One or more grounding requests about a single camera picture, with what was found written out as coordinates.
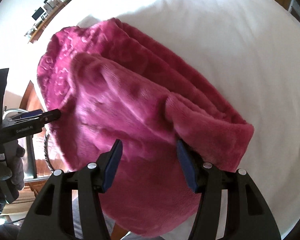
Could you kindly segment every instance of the glove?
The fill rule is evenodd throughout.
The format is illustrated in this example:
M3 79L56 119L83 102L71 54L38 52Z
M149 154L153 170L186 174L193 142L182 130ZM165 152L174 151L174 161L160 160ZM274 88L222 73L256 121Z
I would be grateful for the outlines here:
M4 145L7 166L0 162L0 180L11 179L17 190L24 187L23 163L21 157L24 156L25 150L18 145L18 141L5 143ZM0 214L6 204L4 195L0 189Z
M11 178L11 182L16 186L18 190L22 190L25 186L23 179L23 163L21 158L25 155L25 149L20 145L17 145L17 150L15 151L15 145L18 144L18 141L12 141L5 143L5 155L7 165L4 165L0 162L0 180L6 180Z

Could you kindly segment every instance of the computer screen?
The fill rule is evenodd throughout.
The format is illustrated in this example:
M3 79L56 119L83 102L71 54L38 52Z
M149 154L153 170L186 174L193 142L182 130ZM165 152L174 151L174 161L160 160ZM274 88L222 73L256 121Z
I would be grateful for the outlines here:
M45 10L42 7L39 7L39 9L36 10L36 12L32 15L32 18L37 20L44 13L45 13Z

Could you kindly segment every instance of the wooden shelf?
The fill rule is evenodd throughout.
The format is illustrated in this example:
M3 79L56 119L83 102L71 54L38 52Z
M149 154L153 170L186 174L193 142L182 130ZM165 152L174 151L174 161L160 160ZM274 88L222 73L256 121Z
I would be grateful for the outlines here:
M31 35L28 43L35 43L42 35L45 28L52 21L52 19L72 0L65 0L64 2L58 4L49 15L42 21L42 23L37 27L37 30Z

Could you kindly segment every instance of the folded blanket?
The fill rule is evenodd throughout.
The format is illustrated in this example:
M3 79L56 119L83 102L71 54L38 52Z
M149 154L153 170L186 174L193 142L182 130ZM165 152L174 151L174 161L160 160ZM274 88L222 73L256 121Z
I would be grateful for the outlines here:
M104 212L138 235L169 232L198 207L176 154L182 138L205 161L234 171L253 127L195 69L136 28L110 19L53 35L38 66L51 133L73 170L109 151L123 156Z

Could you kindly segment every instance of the white mattress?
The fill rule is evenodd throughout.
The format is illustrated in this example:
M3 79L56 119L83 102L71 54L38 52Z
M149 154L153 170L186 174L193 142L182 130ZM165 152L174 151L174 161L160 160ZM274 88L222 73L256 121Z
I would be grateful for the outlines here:
M73 0L33 45L37 60L61 28L111 17L180 55L254 125L240 167L284 237L300 218L300 24L274 0ZM163 237L187 239L193 221Z

